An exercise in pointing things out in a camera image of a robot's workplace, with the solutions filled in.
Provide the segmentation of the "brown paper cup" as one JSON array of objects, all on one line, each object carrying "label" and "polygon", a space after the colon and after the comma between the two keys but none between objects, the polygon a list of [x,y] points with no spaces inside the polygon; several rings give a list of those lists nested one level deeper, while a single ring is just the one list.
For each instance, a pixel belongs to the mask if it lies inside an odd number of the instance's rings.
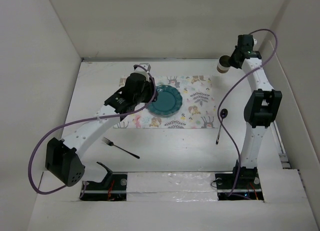
[{"label": "brown paper cup", "polygon": [[221,74],[225,74],[229,71],[231,65],[229,64],[229,60],[230,60],[230,56],[228,55],[222,55],[219,59],[218,59],[218,63],[217,63],[217,71]]}]

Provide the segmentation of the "teal scalloped plate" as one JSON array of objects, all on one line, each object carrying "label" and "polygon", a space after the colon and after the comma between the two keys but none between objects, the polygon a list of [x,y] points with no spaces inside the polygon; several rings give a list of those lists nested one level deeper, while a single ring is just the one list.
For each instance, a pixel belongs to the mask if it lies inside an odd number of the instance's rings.
[{"label": "teal scalloped plate", "polygon": [[170,117],[177,113],[183,105],[183,97],[179,90],[170,85],[156,87],[157,99],[148,107],[151,114],[160,117]]}]

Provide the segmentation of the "animal print cloth napkin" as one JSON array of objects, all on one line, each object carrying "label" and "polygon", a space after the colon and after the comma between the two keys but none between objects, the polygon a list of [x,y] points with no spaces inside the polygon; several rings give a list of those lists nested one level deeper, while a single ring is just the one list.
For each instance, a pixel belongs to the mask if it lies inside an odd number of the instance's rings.
[{"label": "animal print cloth napkin", "polygon": [[115,129],[201,129],[213,128],[216,104],[213,77],[157,76],[154,78],[157,89],[161,86],[176,88],[181,94],[182,105],[173,115],[152,113],[152,106],[129,115],[113,127]]}]

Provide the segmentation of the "metal spoon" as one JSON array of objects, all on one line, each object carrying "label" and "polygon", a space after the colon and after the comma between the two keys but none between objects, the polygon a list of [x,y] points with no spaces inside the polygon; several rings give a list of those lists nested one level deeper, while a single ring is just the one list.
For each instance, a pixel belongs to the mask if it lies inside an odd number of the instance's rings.
[{"label": "metal spoon", "polygon": [[219,141],[220,141],[220,135],[221,135],[221,129],[222,129],[222,123],[223,123],[223,120],[228,116],[228,110],[226,108],[223,108],[221,111],[220,111],[220,114],[219,114],[219,117],[221,119],[221,122],[220,122],[220,126],[219,126],[219,130],[218,130],[218,134],[217,134],[217,138],[216,138],[216,142],[215,144],[218,145],[219,144]]}]

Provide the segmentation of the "black metal fork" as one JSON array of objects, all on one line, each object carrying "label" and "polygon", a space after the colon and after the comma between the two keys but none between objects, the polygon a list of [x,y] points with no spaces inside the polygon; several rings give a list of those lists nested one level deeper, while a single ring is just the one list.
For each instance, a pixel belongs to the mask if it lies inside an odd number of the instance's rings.
[{"label": "black metal fork", "polygon": [[123,148],[119,147],[118,145],[115,145],[111,140],[109,140],[109,139],[108,139],[108,138],[106,138],[106,137],[103,137],[103,138],[102,138],[102,141],[103,141],[106,145],[108,145],[108,146],[110,146],[110,147],[116,147],[116,148],[118,148],[118,149],[120,149],[120,150],[124,151],[125,153],[127,153],[127,154],[129,154],[129,155],[133,156],[134,158],[136,158],[136,159],[140,159],[140,156],[138,156],[138,155],[136,155],[136,154],[134,154],[134,153],[132,153],[132,152],[129,152],[129,151],[127,151],[127,150],[125,150],[125,149],[123,149]]}]

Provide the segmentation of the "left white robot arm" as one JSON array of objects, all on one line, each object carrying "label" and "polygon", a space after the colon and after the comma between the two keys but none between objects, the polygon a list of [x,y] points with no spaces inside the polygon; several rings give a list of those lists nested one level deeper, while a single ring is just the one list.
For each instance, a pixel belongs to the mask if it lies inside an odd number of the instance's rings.
[{"label": "left white robot arm", "polygon": [[94,118],[83,122],[68,136],[52,138],[47,143],[45,167],[65,186],[72,187],[90,175],[93,175],[91,180],[100,189],[107,189],[111,185],[111,176],[105,170],[99,171],[84,164],[81,158],[108,129],[138,112],[138,105],[149,104],[157,99],[155,81],[150,76],[150,64],[135,64],[133,68],[125,85],[104,101]]}]

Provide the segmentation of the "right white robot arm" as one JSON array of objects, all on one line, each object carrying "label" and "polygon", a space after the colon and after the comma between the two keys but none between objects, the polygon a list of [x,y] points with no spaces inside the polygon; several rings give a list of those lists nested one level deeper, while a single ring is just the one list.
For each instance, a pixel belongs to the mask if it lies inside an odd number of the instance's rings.
[{"label": "right white robot arm", "polygon": [[255,40],[251,34],[239,35],[229,60],[231,67],[245,72],[252,91],[243,111],[246,132],[240,160],[231,175],[231,182],[237,188],[243,188],[256,178],[262,140],[276,119],[283,97],[282,92],[270,84],[263,69],[262,56],[259,51],[254,51],[254,46]]}]

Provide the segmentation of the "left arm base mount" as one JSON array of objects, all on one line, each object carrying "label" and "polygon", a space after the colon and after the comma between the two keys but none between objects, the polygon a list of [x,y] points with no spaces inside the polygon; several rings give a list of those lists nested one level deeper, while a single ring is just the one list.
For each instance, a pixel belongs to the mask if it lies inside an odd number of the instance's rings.
[{"label": "left arm base mount", "polygon": [[106,174],[101,182],[85,181],[82,184],[79,199],[81,201],[122,202],[127,200],[127,172],[113,172],[106,165],[97,162]]}]

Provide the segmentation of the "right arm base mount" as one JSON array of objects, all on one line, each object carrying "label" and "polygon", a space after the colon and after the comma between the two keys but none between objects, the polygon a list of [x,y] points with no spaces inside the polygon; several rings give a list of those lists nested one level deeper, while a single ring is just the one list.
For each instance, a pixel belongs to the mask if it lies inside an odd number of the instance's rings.
[{"label": "right arm base mount", "polygon": [[219,201],[264,200],[256,167],[239,167],[236,164],[232,171],[215,173],[210,185],[216,189]]}]

